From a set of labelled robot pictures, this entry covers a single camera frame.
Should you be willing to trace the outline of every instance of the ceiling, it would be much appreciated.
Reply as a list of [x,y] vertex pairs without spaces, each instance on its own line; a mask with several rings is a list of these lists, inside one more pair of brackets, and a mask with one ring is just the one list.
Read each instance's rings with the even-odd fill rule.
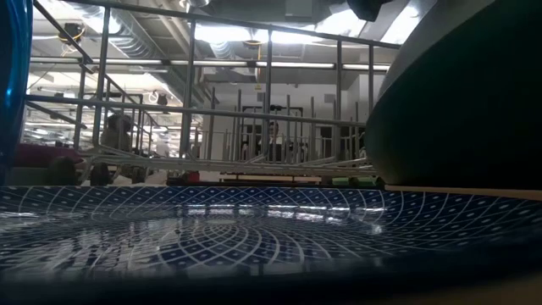
[[[158,3],[161,8],[172,8],[179,11],[186,11],[184,1],[179,0],[119,0],[122,3],[136,4],[143,6],[156,6]],[[432,7],[436,0],[395,0],[391,3],[386,3],[380,10],[379,17],[374,22],[364,22],[361,20],[361,27],[349,29],[348,35],[360,38],[380,41],[386,38],[390,31],[397,28],[399,18],[407,14],[407,18],[419,20]],[[79,14],[74,14],[74,11],[67,9],[66,4],[57,0],[41,0],[41,4],[46,7],[49,13],[61,24],[78,23],[86,27],[86,32],[82,37],[81,46],[93,57],[98,58],[100,54],[101,37],[99,35],[99,26],[90,25],[88,19],[84,19]],[[417,12],[417,15],[412,17],[412,12]],[[119,16],[119,12],[113,11],[113,17]],[[133,13],[130,15],[130,29],[141,27],[144,30],[145,39],[156,48],[156,52],[145,58],[169,58],[169,59],[187,59],[185,48],[182,42],[186,43],[188,37],[183,36],[182,29],[177,28],[175,34],[180,35],[181,41],[175,39],[170,29],[175,28],[175,24],[171,18],[159,18],[152,14]],[[188,29],[184,20],[180,20],[180,25]],[[301,26],[299,23],[292,23],[292,26]],[[202,33],[206,28],[196,28],[196,37],[202,37]],[[80,54],[73,52],[73,49],[64,45],[56,36],[58,32],[39,12],[34,9],[34,38],[32,41],[32,56],[49,56],[49,57],[80,57]],[[402,34],[406,39],[408,33]],[[108,58],[128,58],[122,47],[115,45],[116,42],[122,40],[112,34],[108,45]],[[305,37],[297,37],[302,42]],[[217,58],[215,52],[215,44],[204,40],[196,41],[196,57],[198,59],[213,59]],[[262,44],[261,47],[247,47],[243,42],[232,41],[228,42],[230,53],[234,59],[265,60],[267,54],[267,44]],[[391,64],[397,54],[397,50],[376,47],[374,51],[375,63]],[[337,48],[335,42],[332,41],[317,41],[310,43],[296,43],[296,40],[288,43],[274,43],[273,59],[277,61],[288,62],[303,62],[303,63],[334,63],[337,59]],[[353,43],[343,43],[342,60],[345,64],[365,64],[368,61],[368,48],[363,45]],[[176,68],[177,75],[182,78],[185,73],[185,68]],[[169,106],[179,107],[183,100],[180,92],[184,91],[181,82],[168,81],[167,76],[171,70],[166,70],[164,67],[139,67],[139,66],[108,66],[107,72],[110,77],[124,88],[129,93],[143,94],[145,103],[154,103],[156,93],[166,94],[169,101]],[[203,92],[203,96],[209,93],[208,87],[213,83],[257,83],[265,82],[265,71],[257,69],[214,69],[205,68],[201,71],[196,71],[196,89]],[[347,90],[351,83],[357,78],[359,72],[347,71],[342,75],[343,90]],[[80,68],[76,64],[32,64],[30,66],[29,86],[32,94],[53,95],[54,92],[77,92],[79,90]],[[330,70],[313,70],[313,69],[273,69],[273,83],[285,84],[334,84],[336,82],[336,73]],[[94,92],[97,87],[97,76],[87,75],[86,77],[86,92]],[[75,106],[60,105],[60,104],[44,104],[56,111],[61,111],[66,115],[75,115]],[[83,117],[83,123],[90,125],[93,121],[93,110],[87,109]],[[152,114],[153,118],[160,125],[180,125],[180,116],[178,114]],[[41,114],[38,111],[32,111],[27,116],[27,122],[33,123],[52,123],[57,120],[52,120],[46,114]],[[42,126],[58,132],[69,133],[69,129],[65,126]],[[178,132],[171,132],[170,135],[163,136],[165,141],[175,141]]]

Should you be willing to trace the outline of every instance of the metal frame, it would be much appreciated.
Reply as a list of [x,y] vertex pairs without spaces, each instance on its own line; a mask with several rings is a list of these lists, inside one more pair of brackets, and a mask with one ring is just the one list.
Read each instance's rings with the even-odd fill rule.
[[[76,49],[81,53],[82,58],[30,58],[31,63],[38,64],[79,64],[81,66],[81,86],[80,93],[78,98],[64,98],[64,97],[44,97],[44,96],[35,96],[27,95],[25,96],[27,104],[34,108],[38,108],[41,111],[49,111],[46,108],[43,108],[33,102],[41,103],[62,103],[62,104],[74,104],[77,105],[77,114],[76,120],[71,118],[61,116],[58,117],[64,119],[72,124],[75,124],[75,148],[79,148],[79,133],[80,128],[86,128],[80,120],[82,115],[83,106],[93,106],[95,109],[95,122],[93,128],[93,144],[94,150],[87,153],[89,157],[89,166],[97,161],[107,162],[111,164],[134,164],[147,166],[149,168],[160,168],[160,169],[183,169],[183,170],[209,170],[209,171],[236,171],[236,172],[246,172],[246,173],[271,173],[271,174],[282,174],[282,175],[374,175],[375,172],[371,170],[370,166],[363,167],[352,167],[358,166],[359,164],[365,164],[366,159],[354,159],[354,160],[339,160],[340,158],[340,127],[348,126],[353,127],[355,131],[355,139],[359,137],[359,128],[364,127],[365,124],[358,121],[358,116],[356,115],[356,120],[353,121],[343,121],[341,119],[341,82],[342,82],[342,71],[343,70],[355,70],[355,71],[367,71],[369,74],[369,111],[373,107],[373,76],[375,73],[383,73],[387,71],[387,66],[385,65],[375,65],[374,63],[374,47],[387,47],[397,49],[400,46],[396,44],[390,44],[385,42],[375,42],[361,38],[348,37],[348,36],[336,36],[325,33],[311,32],[308,30],[298,30],[286,28],[283,26],[277,25],[265,25],[252,22],[245,22],[239,20],[231,19],[222,19],[206,15],[198,14],[188,14],[181,13],[173,10],[166,10],[161,8],[149,8],[131,4],[109,2],[104,0],[64,0],[65,2],[71,3],[82,3],[95,6],[101,6],[105,8],[104,22],[102,29],[102,46],[100,58],[92,58],[88,55],[83,48],[81,48],[77,43],[73,42],[73,37],[69,37],[68,33],[62,29],[62,26],[39,4],[37,0],[34,1],[34,5],[40,12],[57,28],[61,33],[68,37],[68,40],[76,47]],[[167,59],[125,59],[125,58],[107,58],[108,50],[108,27],[109,19],[111,14],[111,9],[122,9],[128,10],[131,12],[139,12],[145,14],[157,14],[162,16],[176,17],[182,19],[188,19],[191,23],[191,32],[190,32],[190,43],[189,43],[189,52],[188,60],[167,60]],[[195,60],[195,32],[196,32],[196,23],[198,21],[208,21],[226,25],[235,25],[249,28],[257,28],[268,31],[268,56],[267,60],[264,61],[210,61],[210,60]],[[271,35],[273,31],[283,31],[296,33],[307,36],[317,36],[323,39],[330,39],[337,41],[337,61],[336,63],[288,63],[288,62],[274,62],[273,61],[273,42],[271,40]],[[368,64],[343,64],[342,63],[342,42],[354,42],[360,44],[369,45],[369,63]],[[98,72],[98,87],[97,95],[95,99],[85,100],[83,99],[84,93],[84,83],[86,73],[92,73],[86,64],[99,64]],[[134,99],[131,98],[130,94],[122,90],[109,76],[106,74],[107,65],[140,65],[140,66],[171,66],[171,65],[186,65],[187,66],[187,81],[186,81],[186,90],[185,90],[185,101],[183,108],[175,107],[164,107],[157,105],[145,105],[142,103],[137,103]],[[238,103],[236,106],[236,111],[224,111],[214,109],[214,96],[215,90],[213,88],[213,99],[211,104],[211,109],[196,109],[191,107],[191,91],[194,83],[193,75],[195,67],[258,67],[266,69],[266,97],[263,103],[263,112],[261,114],[257,113],[244,113],[241,111],[242,101],[241,101],[241,91],[239,91]],[[287,99],[287,114],[288,115],[277,115],[270,113],[271,105],[271,75],[272,68],[295,68],[295,69],[333,69],[336,71],[336,103],[334,106],[334,119],[318,119],[315,117],[315,113],[311,111],[311,117],[298,117],[290,116],[290,97]],[[109,102],[108,97],[111,92],[111,85],[115,87],[119,92],[122,93],[121,103],[112,103]],[[125,103],[124,100],[128,99],[132,103]],[[142,120],[144,121],[146,117],[149,118],[151,122],[151,132],[149,133],[149,152],[152,145],[152,127],[154,125],[158,126],[158,123],[154,121],[151,115],[147,111],[168,111],[170,113],[181,113],[183,114],[183,123],[181,128],[181,138],[180,138],[180,151],[179,158],[143,158],[129,152],[121,152],[120,150],[113,149],[111,147],[105,147],[99,143],[99,132],[100,132],[100,123],[102,111],[101,108],[104,107],[107,110],[114,111],[113,108],[122,109],[120,113],[124,113],[125,108],[132,109],[132,118],[135,116],[135,111],[138,110],[138,121],[137,121],[137,136],[136,136],[136,147],[139,147],[141,153],[141,141],[143,132],[145,131],[142,127]],[[190,133],[191,133],[191,116],[193,114],[208,114],[211,116],[211,126],[213,126],[214,116],[226,116],[234,118],[234,126],[231,132],[231,143],[228,143],[229,132],[226,130],[224,133],[224,144],[223,144],[223,160],[212,160],[211,152],[213,144],[211,141],[213,139],[213,128],[207,133],[207,160],[196,159],[191,153],[190,150]],[[262,134],[262,144],[263,144],[263,154],[259,156],[250,155],[250,159],[247,162],[241,162],[241,118],[251,118],[251,119],[262,119],[263,120],[263,134]],[[310,152],[310,162],[301,164],[299,159],[282,160],[282,164],[270,164],[267,162],[266,158],[268,156],[269,150],[269,133],[268,133],[268,122],[273,121],[286,121],[288,122],[288,135],[286,143],[290,143],[290,122],[296,123],[308,123],[311,124],[311,136],[310,136],[310,147],[308,151]],[[321,158],[316,159],[315,157],[315,147],[316,147],[316,128],[315,124],[320,125],[332,125],[334,126],[334,154],[331,158]],[[294,151],[298,149],[301,150],[301,147],[298,147],[297,142],[297,124],[294,125]]]

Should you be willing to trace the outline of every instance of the geometric pattern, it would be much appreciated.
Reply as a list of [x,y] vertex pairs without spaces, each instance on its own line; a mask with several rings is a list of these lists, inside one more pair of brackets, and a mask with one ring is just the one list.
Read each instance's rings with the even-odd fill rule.
[[228,273],[528,242],[541,202],[289,187],[2,187],[0,276]]

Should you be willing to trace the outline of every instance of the metal rack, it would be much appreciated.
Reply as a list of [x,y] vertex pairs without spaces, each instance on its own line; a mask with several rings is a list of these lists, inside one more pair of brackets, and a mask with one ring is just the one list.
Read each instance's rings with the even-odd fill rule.
[[[100,58],[92,58],[85,50],[79,46],[77,42],[63,29],[63,27],[40,5],[38,1],[34,2],[35,7],[63,34],[67,37],[69,42],[79,51],[81,58],[31,58],[32,63],[41,63],[41,64],[78,64],[81,67],[81,77],[80,77],[80,91],[78,98],[65,98],[65,97],[44,97],[36,95],[26,95],[25,100],[26,104],[29,107],[36,108],[44,112],[52,112],[34,102],[40,103],[63,103],[63,104],[74,104],[77,105],[76,119],[73,121],[69,117],[65,117],[61,114],[56,114],[57,117],[63,119],[71,124],[75,124],[75,138],[74,138],[74,147],[79,149],[80,147],[80,130],[85,129],[86,126],[81,123],[82,109],[84,106],[94,107],[94,124],[92,130],[92,144],[94,148],[90,152],[85,152],[85,155],[89,157],[89,167],[95,162],[106,162],[108,164],[132,164],[140,165],[148,168],[160,168],[160,169],[181,169],[181,170],[207,170],[207,171],[235,171],[235,172],[245,172],[245,173],[266,173],[266,174],[281,174],[281,175],[326,175],[326,176],[359,176],[359,175],[374,175],[375,172],[370,166],[360,164],[365,164],[367,160],[361,158],[359,153],[359,143],[358,141],[353,141],[352,139],[359,138],[359,128],[364,127],[364,124],[359,122],[359,118],[356,115],[355,120],[350,118],[349,121],[341,120],[341,72],[343,70],[355,70],[355,71],[367,71],[369,78],[369,87],[368,87],[368,97],[369,97],[369,112],[373,107],[373,78],[375,73],[382,73],[387,70],[386,66],[375,65],[374,64],[374,47],[387,47],[387,48],[399,48],[398,45],[389,44],[384,42],[375,42],[369,41],[361,38],[354,38],[348,36],[336,36],[319,32],[312,32],[308,30],[298,30],[291,29],[282,26],[276,25],[265,25],[252,22],[245,22],[239,20],[231,19],[222,19],[205,15],[197,14],[188,14],[181,13],[172,10],[165,10],[160,8],[149,8],[142,7],[130,4],[108,2],[103,0],[65,0],[66,2],[72,3],[83,3],[90,4],[95,6],[104,7],[104,21],[102,28],[102,45]],[[190,46],[188,52],[187,60],[167,60],[167,59],[112,59],[108,58],[108,36],[109,36],[109,20],[111,16],[111,9],[121,9],[128,10],[131,12],[139,12],[146,14],[157,14],[162,16],[169,16],[174,18],[187,19],[191,24],[190,31]],[[196,32],[196,23],[198,21],[210,21],[214,23],[226,24],[226,25],[236,25],[243,27],[250,27],[256,29],[262,29],[268,31],[268,56],[267,61],[217,61],[217,60],[195,60],[194,51],[195,51],[195,32]],[[271,40],[271,35],[273,31],[283,31],[289,33],[296,33],[307,36],[317,36],[324,39],[330,39],[337,41],[337,60],[336,63],[319,63],[319,64],[300,64],[300,63],[288,63],[288,62],[274,62],[273,61],[273,42]],[[342,42],[354,42],[359,44],[368,45],[369,49],[369,62],[368,64],[343,64],[342,63]],[[84,88],[85,88],[85,78],[87,73],[94,73],[88,64],[99,64],[98,70],[98,82],[97,82],[97,94],[91,99],[83,99]],[[169,66],[169,65],[185,65],[187,66],[187,81],[185,87],[185,98],[182,108],[173,108],[166,106],[158,105],[146,105],[143,104],[142,99],[137,102],[132,95],[124,91],[118,84],[116,84],[107,74],[106,74],[106,65],[152,65],[152,66]],[[266,92],[271,92],[271,68],[296,68],[296,69],[333,69],[336,71],[336,100],[334,105],[334,116],[333,119],[319,119],[315,117],[314,113],[314,100],[311,100],[311,112],[310,117],[298,117],[291,116],[290,111],[287,112],[288,115],[277,115],[270,113],[270,104],[271,104],[271,94],[265,95],[265,100],[263,102],[263,112],[262,113],[244,113],[241,110],[241,90],[239,90],[238,103],[236,111],[224,111],[215,109],[215,90],[213,88],[213,96],[211,98],[211,107],[210,108],[192,108],[191,99],[192,99],[192,86],[193,86],[193,75],[195,67],[258,67],[266,69]],[[109,96],[113,88],[121,94],[122,102],[115,103],[110,102]],[[290,109],[290,97],[286,97],[287,108]],[[102,122],[102,108],[105,108],[106,111],[112,111],[116,114],[124,114],[125,109],[131,109],[132,118],[134,119],[137,111],[137,123],[134,123],[134,126],[137,129],[135,138],[136,138],[136,148],[139,148],[141,154],[143,133],[149,135],[149,154],[151,150],[152,143],[152,127],[158,126],[158,123],[151,117],[148,111],[167,111],[170,113],[181,113],[182,114],[182,127],[181,127],[181,137],[180,137],[180,150],[179,158],[143,158],[141,155],[135,155],[130,152],[123,152],[119,149],[112,147],[106,147],[100,144],[100,123]],[[193,114],[207,114],[210,115],[210,129],[206,133],[207,146],[205,147],[204,159],[198,159],[191,151],[190,145],[190,134],[191,134],[191,116]],[[234,118],[234,126],[231,131],[231,143],[230,149],[232,151],[230,158],[212,160],[211,151],[213,150],[213,122],[214,116],[226,116]],[[148,118],[151,123],[151,129],[149,131],[145,130],[142,126],[142,122]],[[249,160],[241,160],[240,149],[241,149],[241,128],[240,122],[242,119],[256,119],[262,120],[262,134],[259,135],[262,138],[262,154],[258,156],[251,155]],[[269,121],[285,121],[287,124],[287,136],[286,143],[289,145],[292,143],[290,139],[290,123],[294,122],[296,129],[297,123],[308,123],[310,124],[309,128],[309,137],[308,139],[308,151],[310,158],[308,162],[300,163],[297,158],[285,158],[284,162],[277,164],[272,163],[272,160],[268,160],[268,152],[270,149],[270,134],[268,129]],[[327,158],[316,158],[314,149],[316,147],[316,132],[315,124],[320,125],[329,125],[333,127],[333,133],[331,141],[331,157]],[[350,150],[355,149],[357,153],[355,158],[352,160],[344,160],[340,157],[340,127],[347,126],[349,127],[350,136],[348,137],[350,142]],[[228,132],[224,133],[224,141],[226,141],[226,135]]]

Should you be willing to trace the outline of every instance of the metal railing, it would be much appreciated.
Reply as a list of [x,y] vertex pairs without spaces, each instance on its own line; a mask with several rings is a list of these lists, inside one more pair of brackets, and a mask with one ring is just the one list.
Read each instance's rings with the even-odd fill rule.
[[[359,164],[365,164],[367,160],[364,158],[359,158],[359,128],[364,127],[364,123],[359,121],[358,117],[358,104],[356,104],[356,118],[355,120],[351,118],[350,121],[341,120],[341,79],[343,70],[355,70],[355,71],[367,71],[369,78],[368,86],[368,103],[369,103],[369,113],[372,110],[374,104],[374,94],[373,94],[373,78],[375,73],[383,73],[387,71],[388,66],[382,64],[374,63],[374,47],[387,47],[387,48],[399,48],[398,45],[389,44],[385,42],[375,42],[370,40],[365,40],[361,38],[349,37],[349,36],[336,36],[326,33],[312,32],[308,30],[298,30],[287,28],[283,26],[276,25],[265,25],[252,22],[245,22],[239,20],[231,19],[222,19],[206,15],[198,14],[188,14],[181,13],[178,11],[165,10],[160,8],[149,8],[137,5],[108,2],[103,0],[64,0],[65,2],[72,3],[83,3],[90,4],[95,6],[104,7],[104,20],[102,28],[102,41],[101,41],[101,53],[99,58],[92,58],[86,51],[77,44],[73,37],[71,37],[63,27],[39,4],[38,1],[34,2],[35,7],[60,31],[60,33],[67,37],[68,41],[80,52],[82,58],[31,58],[32,63],[39,64],[78,64],[81,67],[81,78],[80,78],[80,92],[78,98],[65,98],[65,97],[44,97],[36,95],[27,95],[26,101],[32,107],[38,106],[33,102],[42,102],[42,103],[62,103],[62,104],[74,104],[77,105],[76,119],[75,121],[68,120],[69,118],[60,117],[66,121],[75,124],[75,148],[79,149],[80,145],[80,129],[85,128],[81,123],[82,119],[82,109],[84,106],[94,107],[94,125],[93,125],[93,134],[92,134],[92,144],[94,145],[94,150],[87,153],[89,156],[92,156],[92,162],[108,162],[111,164],[135,164],[153,168],[161,169],[183,169],[183,170],[209,170],[209,171],[236,171],[236,172],[247,172],[247,173],[270,173],[270,174],[287,174],[287,175],[374,175],[374,172],[368,166],[358,166]],[[167,60],[167,59],[116,59],[108,58],[108,36],[109,36],[109,22],[111,18],[111,9],[122,9],[128,10],[131,12],[145,13],[145,14],[157,14],[163,16],[169,16],[174,18],[187,19],[191,24],[190,32],[190,44],[187,60]],[[196,36],[196,23],[198,21],[210,21],[214,23],[226,24],[226,25],[235,25],[242,27],[250,27],[256,29],[263,29],[268,31],[268,56],[266,61],[217,61],[217,60],[195,60],[194,58],[194,49],[195,49],[195,36]],[[306,36],[317,36],[323,39],[335,40],[337,41],[337,60],[335,63],[290,63],[290,62],[274,62],[273,61],[273,42],[271,40],[272,33],[274,31],[283,31],[295,34],[301,34]],[[369,49],[369,62],[368,64],[343,64],[342,63],[342,42],[353,42],[368,45]],[[83,99],[84,88],[85,88],[85,78],[87,73],[94,73],[91,69],[87,67],[88,64],[99,64],[98,77],[97,77],[97,92],[96,96],[93,99],[87,100]],[[166,107],[158,105],[147,105],[143,104],[142,98],[139,102],[132,98],[128,92],[124,91],[118,84],[116,84],[107,74],[106,66],[107,65],[152,65],[152,66],[168,66],[168,65],[185,65],[187,66],[187,78],[185,86],[185,96],[184,104],[182,108],[176,107]],[[242,100],[241,100],[241,91],[239,91],[238,102],[235,111],[224,111],[215,109],[215,90],[213,88],[213,96],[210,109],[203,108],[192,108],[191,107],[191,89],[193,86],[193,71],[194,67],[258,67],[266,69],[266,92],[265,100],[263,102],[263,112],[261,114],[242,112]],[[296,69],[333,69],[336,71],[336,100],[334,105],[334,115],[333,119],[320,119],[315,117],[314,113],[314,100],[311,101],[311,115],[309,117],[300,117],[290,115],[290,111],[287,112],[287,115],[278,115],[271,114],[270,105],[271,105],[271,75],[272,68],[296,68]],[[110,102],[109,96],[111,94],[112,86],[116,91],[121,93],[122,102],[114,103]],[[128,99],[131,103],[125,103],[125,99]],[[290,97],[286,97],[287,108],[290,109]],[[158,126],[158,123],[154,121],[148,111],[167,111],[170,113],[180,113],[183,114],[182,127],[181,127],[181,137],[180,137],[180,150],[179,158],[142,158],[141,156],[135,155],[130,152],[122,152],[119,149],[106,147],[100,144],[100,123],[102,121],[102,108],[105,108],[106,111],[113,111],[118,114],[123,114],[124,109],[132,109],[132,118],[135,118],[135,111],[137,110],[138,120],[134,126],[137,129],[136,134],[136,148],[139,148],[141,153],[142,148],[142,139],[143,133],[149,135],[148,149],[149,152],[152,147],[152,127]],[[190,135],[191,135],[191,116],[193,114],[207,114],[210,115],[210,129],[206,131],[206,146],[204,159],[197,159],[193,155],[191,150]],[[229,149],[229,156],[226,158],[226,154],[221,160],[212,160],[211,154],[213,151],[213,122],[214,116],[225,116],[234,118],[234,124],[232,126],[232,131],[229,133],[226,131],[224,133],[223,149]],[[142,128],[142,120],[149,118],[151,122],[151,130],[146,131]],[[241,119],[253,119],[253,132],[250,134],[244,133],[241,129]],[[257,135],[255,133],[256,119],[262,121],[262,133]],[[285,153],[285,158],[281,160],[280,163],[273,163],[273,160],[270,160],[269,150],[276,148],[276,136],[270,136],[269,134],[269,122],[270,121],[285,121],[287,122],[286,136],[283,136],[283,141],[288,147],[290,144],[294,147],[293,154]],[[290,138],[290,123],[294,123],[294,139]],[[299,147],[301,139],[297,139],[297,125],[306,123],[310,125],[309,128],[309,137],[302,139],[307,141],[307,158],[305,163],[301,163],[299,158]],[[329,141],[331,141],[331,156],[325,156],[321,154],[321,158],[317,158],[316,146],[317,146],[317,137],[316,137],[316,124],[320,125],[330,125],[333,126],[333,135]],[[341,138],[340,138],[340,127],[347,126],[349,127],[350,135],[347,137],[346,142],[348,142],[348,155],[351,156],[351,151],[354,150],[355,157],[352,160],[344,160],[341,158]],[[250,144],[250,153],[248,158],[242,159],[242,142],[241,138],[243,136],[248,136],[252,139]],[[256,155],[254,146],[256,145],[256,139],[261,138],[262,149],[259,155]],[[327,142],[328,140],[320,139],[320,145]]]

